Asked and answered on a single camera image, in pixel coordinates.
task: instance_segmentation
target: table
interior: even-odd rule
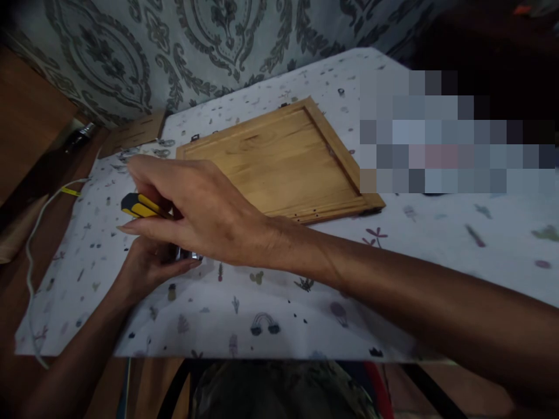
[[[400,64],[373,48],[353,49],[170,116],[175,148],[309,95],[359,163],[359,73]],[[137,152],[161,149],[145,144]],[[120,200],[135,186],[116,156],[98,160],[34,301],[35,340],[57,355],[114,281],[133,237]],[[559,200],[545,196],[381,194],[381,214],[311,228],[408,254],[515,289],[559,307]],[[16,353],[32,354],[24,319]],[[116,356],[334,358],[402,362],[436,358],[372,310],[286,272],[205,258],[173,278],[130,316]]]

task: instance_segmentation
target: power cord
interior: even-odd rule
[[[35,298],[35,290],[33,289],[33,284],[31,283],[31,274],[33,273],[33,257],[31,256],[31,250],[30,250],[31,240],[33,239],[33,236],[35,235],[35,232],[39,227],[39,223],[41,222],[41,218],[43,217],[43,212],[45,211],[45,208],[62,191],[62,189],[70,186],[72,183],[76,183],[76,182],[85,183],[88,180],[89,179],[73,180],[71,182],[68,182],[64,186],[62,186],[59,190],[57,190],[55,194],[51,196],[49,200],[41,208],[41,211],[39,212],[39,217],[35,222],[35,227],[31,231],[31,234],[29,235],[29,237],[27,238],[27,242],[25,243],[25,253],[27,254],[27,259],[29,259],[29,268],[27,269],[27,288],[29,289],[29,304],[27,306],[26,315],[27,315],[27,320],[29,322],[29,332],[31,333],[31,343],[33,344],[33,352],[35,352],[35,358],[46,370],[48,370],[48,364],[45,362],[43,357],[41,357],[41,353],[39,351],[39,348],[37,347],[37,343],[35,342],[35,333],[33,332],[33,322],[31,320],[31,315],[33,313],[33,299]]]

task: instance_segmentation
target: yellow tag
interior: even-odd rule
[[[70,194],[70,195],[74,195],[74,196],[82,196],[82,194],[80,194],[79,192],[74,191],[74,190],[72,190],[72,189],[68,189],[68,188],[66,188],[66,187],[60,189],[60,191],[61,191],[61,192],[64,192],[64,193],[67,193],[67,194]]]

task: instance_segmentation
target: hand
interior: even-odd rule
[[[214,163],[136,155],[128,169],[139,193],[163,208],[174,205],[183,218],[141,218],[121,231],[171,242],[232,265],[267,265],[281,237],[281,222],[251,205]]]
[[[138,237],[128,251],[113,284],[114,291],[136,304],[169,278],[198,267],[196,259],[175,262],[176,247],[147,237]]]

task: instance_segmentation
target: patterned wall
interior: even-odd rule
[[[33,0],[2,35],[86,115],[114,126],[354,47],[405,59],[455,1]]]

